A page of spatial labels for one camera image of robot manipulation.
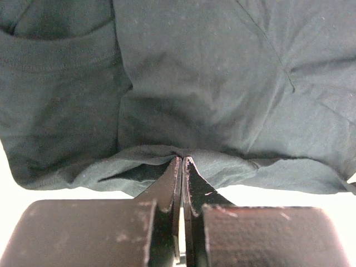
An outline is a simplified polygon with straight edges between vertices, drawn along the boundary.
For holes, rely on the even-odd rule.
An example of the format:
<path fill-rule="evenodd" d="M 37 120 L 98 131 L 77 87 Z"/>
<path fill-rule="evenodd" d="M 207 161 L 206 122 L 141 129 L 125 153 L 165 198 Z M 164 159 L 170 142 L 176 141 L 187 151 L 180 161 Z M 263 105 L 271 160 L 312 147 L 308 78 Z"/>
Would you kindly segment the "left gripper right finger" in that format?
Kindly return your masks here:
<path fill-rule="evenodd" d="M 330 217 L 315 207 L 236 206 L 182 164 L 187 266 L 351 266 Z"/>

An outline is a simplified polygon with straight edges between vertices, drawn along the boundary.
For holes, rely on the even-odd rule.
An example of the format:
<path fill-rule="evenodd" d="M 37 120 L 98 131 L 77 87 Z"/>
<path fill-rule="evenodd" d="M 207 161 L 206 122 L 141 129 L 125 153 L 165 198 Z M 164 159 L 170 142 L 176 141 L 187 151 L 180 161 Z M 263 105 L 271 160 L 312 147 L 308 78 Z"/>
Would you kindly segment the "black t-shirt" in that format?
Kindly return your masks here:
<path fill-rule="evenodd" d="M 1 143 L 28 190 L 355 192 L 354 1 L 2 1 Z"/>

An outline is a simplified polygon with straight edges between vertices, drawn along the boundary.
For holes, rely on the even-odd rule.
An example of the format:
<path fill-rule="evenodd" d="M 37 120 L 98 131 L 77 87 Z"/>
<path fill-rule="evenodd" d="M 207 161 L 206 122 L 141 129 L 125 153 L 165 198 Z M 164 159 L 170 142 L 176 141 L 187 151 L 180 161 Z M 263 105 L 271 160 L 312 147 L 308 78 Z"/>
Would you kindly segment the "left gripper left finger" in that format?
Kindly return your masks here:
<path fill-rule="evenodd" d="M 2 266 L 173 266 L 180 260 L 181 165 L 133 199 L 40 200 L 24 211 Z"/>

